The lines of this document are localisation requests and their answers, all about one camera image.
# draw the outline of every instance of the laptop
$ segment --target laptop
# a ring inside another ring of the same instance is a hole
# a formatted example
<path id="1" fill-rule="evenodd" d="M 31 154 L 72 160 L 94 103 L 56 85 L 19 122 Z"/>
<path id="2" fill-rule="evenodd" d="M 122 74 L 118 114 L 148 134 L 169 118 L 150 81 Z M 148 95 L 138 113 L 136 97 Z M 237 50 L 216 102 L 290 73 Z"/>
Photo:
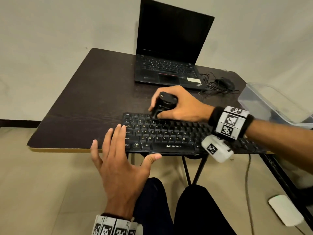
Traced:
<path id="1" fill-rule="evenodd" d="M 214 17 L 141 0 L 135 82 L 205 90 L 195 63 Z"/>

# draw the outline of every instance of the laptop screen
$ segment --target laptop screen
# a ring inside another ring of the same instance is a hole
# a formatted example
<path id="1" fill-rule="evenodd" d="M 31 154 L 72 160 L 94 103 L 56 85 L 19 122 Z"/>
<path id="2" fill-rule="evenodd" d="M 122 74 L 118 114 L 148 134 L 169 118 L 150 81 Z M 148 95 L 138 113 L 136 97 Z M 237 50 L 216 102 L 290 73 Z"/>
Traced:
<path id="1" fill-rule="evenodd" d="M 214 17 L 141 0 L 136 54 L 195 64 Z"/>

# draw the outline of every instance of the beige floor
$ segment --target beige floor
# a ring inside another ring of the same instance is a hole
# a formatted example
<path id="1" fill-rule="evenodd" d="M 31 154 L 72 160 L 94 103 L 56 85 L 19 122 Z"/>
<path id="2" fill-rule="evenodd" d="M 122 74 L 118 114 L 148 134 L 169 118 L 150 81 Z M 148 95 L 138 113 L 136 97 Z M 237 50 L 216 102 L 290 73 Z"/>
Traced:
<path id="1" fill-rule="evenodd" d="M 103 212 L 106 197 L 89 154 L 34 153 L 26 143 L 34 129 L 0 129 L 0 234 L 91 234 L 95 216 Z M 135 156 L 135 163 L 142 161 Z M 207 161 L 199 185 L 205 186 L 239 235 L 251 234 L 245 198 L 247 155 L 225 163 Z M 199 160 L 188 160 L 191 179 Z M 171 215 L 186 187 L 181 158 L 163 157 L 152 166 L 151 177 L 165 187 Z M 252 157 L 249 194 L 255 234 L 299 234 L 285 227 L 267 204 L 284 194 L 258 155 Z M 299 227 L 313 234 L 306 223 Z"/>

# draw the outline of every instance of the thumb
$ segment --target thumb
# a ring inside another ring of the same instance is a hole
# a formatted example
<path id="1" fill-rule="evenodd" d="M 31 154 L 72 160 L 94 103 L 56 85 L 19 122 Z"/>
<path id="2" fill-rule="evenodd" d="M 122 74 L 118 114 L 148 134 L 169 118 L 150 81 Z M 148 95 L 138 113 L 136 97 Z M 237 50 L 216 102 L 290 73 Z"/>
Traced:
<path id="1" fill-rule="evenodd" d="M 173 110 L 164 110 L 157 115 L 158 119 L 174 119 Z"/>
<path id="2" fill-rule="evenodd" d="M 152 163 L 154 163 L 156 160 L 160 159 L 162 157 L 161 154 L 150 154 L 143 159 L 143 162 L 141 163 L 141 168 L 147 169 L 150 171 Z"/>

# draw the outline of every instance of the white wall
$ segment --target white wall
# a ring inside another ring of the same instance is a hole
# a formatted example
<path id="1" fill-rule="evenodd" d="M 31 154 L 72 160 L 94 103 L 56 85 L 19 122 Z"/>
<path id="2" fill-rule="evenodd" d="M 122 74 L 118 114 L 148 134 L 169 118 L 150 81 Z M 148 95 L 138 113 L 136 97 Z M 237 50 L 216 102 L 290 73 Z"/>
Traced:
<path id="1" fill-rule="evenodd" d="M 313 111 L 313 0 L 158 0 L 215 16 L 197 64 Z M 2 0 L 0 119 L 42 120 L 88 51 L 134 54 L 140 0 Z"/>

